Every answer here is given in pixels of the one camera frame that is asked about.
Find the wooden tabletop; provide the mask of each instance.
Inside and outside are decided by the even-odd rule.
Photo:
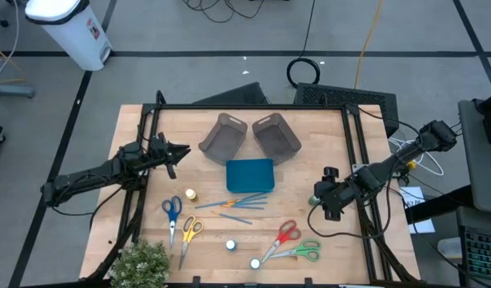
[[[133,142],[137,134],[141,106],[122,106],[110,156],[119,146]],[[381,115],[378,106],[363,106],[367,111]],[[251,125],[253,122],[274,112],[280,113],[301,141],[302,148],[295,157],[274,167],[276,186],[268,194],[265,210],[242,210],[213,207],[195,210],[194,207],[209,202],[236,198],[226,190],[225,167],[206,158],[198,149],[198,143],[210,132],[220,113],[226,112],[248,124],[244,143],[235,159],[264,158],[260,147],[254,141]],[[361,114],[369,160],[379,162],[389,157],[389,147],[381,120]],[[351,121],[355,139],[355,128]],[[167,254],[171,256],[170,282],[192,282],[193,276],[201,276],[202,282],[210,283],[303,283],[311,277],[314,283],[368,283],[365,254],[361,239],[347,236],[319,238],[306,223],[311,206],[308,198],[313,194],[313,184],[320,180],[323,168],[333,166],[340,170],[340,179],[350,174],[349,159],[341,112],[336,110],[162,110],[158,132],[164,132],[172,143],[189,144],[192,151],[175,167],[178,178],[169,179],[164,166],[151,170],[146,196],[145,213],[142,220],[141,237],[151,242],[164,242]],[[357,141],[355,151],[357,159]],[[397,189],[396,182],[392,187]],[[184,191],[197,191],[199,200],[190,202]],[[116,189],[116,186],[102,189],[99,202]],[[110,251],[115,242],[122,212],[124,194],[120,193],[108,201],[94,219],[82,264],[81,277],[92,273]],[[178,216],[174,246],[169,250],[169,219],[162,210],[163,200],[174,195],[182,198],[183,210]],[[413,245],[405,220],[400,197],[390,193],[391,223],[385,232],[385,240],[398,260],[416,278],[419,278]],[[378,197],[383,225],[387,217],[385,191]],[[240,216],[253,223],[235,222],[222,218],[211,211]],[[360,234],[356,206],[348,205],[340,222],[324,219],[323,211],[317,209],[311,222],[323,234],[346,231]],[[182,225],[188,215],[195,215],[205,223],[205,229],[189,244],[185,262],[178,270],[182,252]],[[321,260],[310,262],[305,258],[277,258],[267,261],[259,270],[251,270],[252,258],[262,258],[277,237],[279,226],[293,219],[302,232],[297,241],[282,244],[277,252],[288,250],[300,244],[303,239],[317,238],[321,241]],[[225,243],[233,239],[238,244],[235,252],[226,250]],[[382,278],[381,264],[375,244],[374,258],[377,277]]]

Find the yellow scissors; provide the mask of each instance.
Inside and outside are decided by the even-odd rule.
[[[196,217],[193,215],[190,215],[187,220],[185,220],[185,224],[183,224],[182,258],[180,259],[180,266],[178,267],[179,270],[182,268],[185,255],[187,254],[187,248],[189,248],[189,243],[192,241],[192,237],[203,231],[203,227],[203,222],[196,220]]]

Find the black wheel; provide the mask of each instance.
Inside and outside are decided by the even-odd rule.
[[[6,136],[0,134],[0,144],[4,143],[5,141],[6,141]]]

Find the potted plant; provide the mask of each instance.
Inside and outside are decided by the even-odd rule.
[[[162,288],[170,276],[170,260],[162,243],[141,239],[120,253],[109,270],[113,288]]]

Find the gray floor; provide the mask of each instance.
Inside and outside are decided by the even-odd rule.
[[[103,19],[110,0],[91,2]],[[484,49],[491,51],[491,0],[462,0]],[[236,1],[251,14],[256,2]],[[361,50],[373,19],[376,1],[317,0],[308,50]],[[234,17],[226,24],[210,22],[182,1],[118,1],[107,35],[118,51],[300,50],[310,2],[266,0],[255,19]],[[0,1],[0,13],[12,27],[0,27],[0,48],[14,39],[13,7]],[[225,18],[220,4],[209,11]],[[21,13],[20,51],[61,48]],[[369,50],[474,51],[452,1],[385,0]],[[111,58],[93,73],[71,137],[61,173],[97,165],[106,159],[119,106],[152,102],[163,91],[168,102],[189,103],[258,81],[275,103],[290,103],[295,91],[285,78],[293,57]],[[357,58],[312,57],[321,64],[321,84],[352,87]],[[7,142],[0,147],[0,287],[7,286],[22,248],[83,71],[69,58],[16,57],[37,89],[37,97],[0,98],[0,125]],[[2,76],[16,78],[10,66]],[[296,66],[294,78],[310,82],[313,71]],[[395,93],[401,120],[419,127],[432,119],[458,122],[457,102],[486,98],[491,85],[478,57],[366,58],[359,88]],[[411,137],[408,130],[402,129]],[[461,142],[446,154],[436,154],[444,177],[417,170],[417,177],[443,191],[468,183]],[[433,191],[423,188],[429,195]],[[97,193],[72,198],[64,211],[90,211]],[[437,232],[428,238],[457,235],[453,214],[434,219]],[[47,211],[34,246],[23,285],[75,281],[82,263],[89,227],[87,218],[70,218]],[[414,238],[422,277],[431,283],[458,284],[457,272]]]

